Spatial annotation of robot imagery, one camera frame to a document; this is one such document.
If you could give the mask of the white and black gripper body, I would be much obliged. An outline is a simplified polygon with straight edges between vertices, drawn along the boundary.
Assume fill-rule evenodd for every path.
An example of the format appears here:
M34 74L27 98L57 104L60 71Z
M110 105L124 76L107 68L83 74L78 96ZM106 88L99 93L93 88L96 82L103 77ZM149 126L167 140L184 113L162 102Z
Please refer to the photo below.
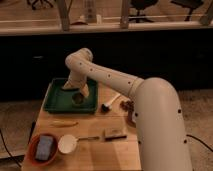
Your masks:
M79 92L87 98L89 96L89 88L87 85L87 78L85 76L69 76L66 83L62 86L63 90L78 89Z

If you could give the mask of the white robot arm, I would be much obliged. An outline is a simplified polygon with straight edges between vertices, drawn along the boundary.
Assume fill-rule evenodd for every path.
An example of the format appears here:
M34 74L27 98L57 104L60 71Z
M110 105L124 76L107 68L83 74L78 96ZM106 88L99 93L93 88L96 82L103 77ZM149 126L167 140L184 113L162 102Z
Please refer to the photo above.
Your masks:
M142 79L93 63L87 48L68 55L64 87L83 89L91 78L134 102L134 119L143 171L193 171L179 96L168 81Z

